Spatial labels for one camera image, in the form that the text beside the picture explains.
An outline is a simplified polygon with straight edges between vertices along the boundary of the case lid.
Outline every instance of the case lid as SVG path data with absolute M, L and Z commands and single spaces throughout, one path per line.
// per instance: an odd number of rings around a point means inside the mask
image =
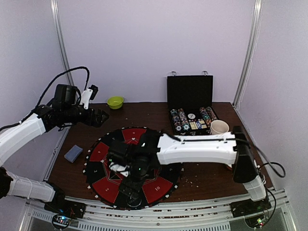
M 194 109 L 212 106 L 213 76 L 168 76 L 169 109 Z

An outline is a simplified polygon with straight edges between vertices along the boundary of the table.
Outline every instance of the table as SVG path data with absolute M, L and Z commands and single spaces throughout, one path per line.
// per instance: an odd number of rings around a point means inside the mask
M 49 181 L 63 189 L 68 196 L 95 200 L 95 195 L 87 189 L 86 177 L 82 170 L 86 152 L 98 138 L 122 127 L 146 126 L 156 130 L 163 129 L 169 133 L 172 133 L 172 128 L 168 118 L 167 103 L 125 103 L 119 110 L 111 110 L 104 103 L 92 104 L 91 107 L 103 109 L 110 118 L 101 128 L 92 128 L 80 123 L 70 129 Z M 244 127 L 230 103 L 213 103 L 212 107 L 217 116 L 226 121 L 231 129 L 234 126 Z M 74 145 L 83 148 L 84 151 L 74 163 L 70 163 L 64 155 Z M 258 153 L 256 150 L 253 151 L 256 162 L 261 164 Z M 205 200 L 247 193 L 242 184 L 233 182 L 232 172 L 223 164 L 185 163 L 184 168 L 179 188 L 165 202 Z M 271 187 L 272 183 L 266 170 L 262 171 L 266 176 L 267 187 Z

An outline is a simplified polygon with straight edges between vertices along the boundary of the white cup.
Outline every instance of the white cup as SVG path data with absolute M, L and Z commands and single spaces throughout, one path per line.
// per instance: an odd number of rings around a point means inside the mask
M 219 135 L 229 131 L 229 125 L 222 120 L 214 120 L 211 123 L 211 135 Z

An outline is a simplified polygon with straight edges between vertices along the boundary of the red and black wheel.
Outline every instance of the red and black wheel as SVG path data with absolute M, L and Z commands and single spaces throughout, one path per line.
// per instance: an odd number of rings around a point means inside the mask
M 149 128 L 122 128 L 107 133 L 89 150 L 86 156 L 86 167 L 83 170 L 87 176 L 88 189 L 92 189 L 95 198 L 118 209 L 142 209 L 154 206 L 168 198 L 178 187 L 182 164 L 163 165 L 149 173 L 147 180 L 139 192 L 141 203 L 136 207 L 128 205 L 128 197 L 119 192 L 119 185 L 124 176 L 109 169 L 106 156 L 113 140 L 137 144 L 142 134 L 153 132 Z

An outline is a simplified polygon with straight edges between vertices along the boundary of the bowl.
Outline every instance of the bowl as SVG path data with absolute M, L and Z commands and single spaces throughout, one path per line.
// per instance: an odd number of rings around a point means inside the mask
M 119 109 L 122 107 L 124 98 L 121 96 L 113 96 L 107 100 L 107 104 L 111 109 Z

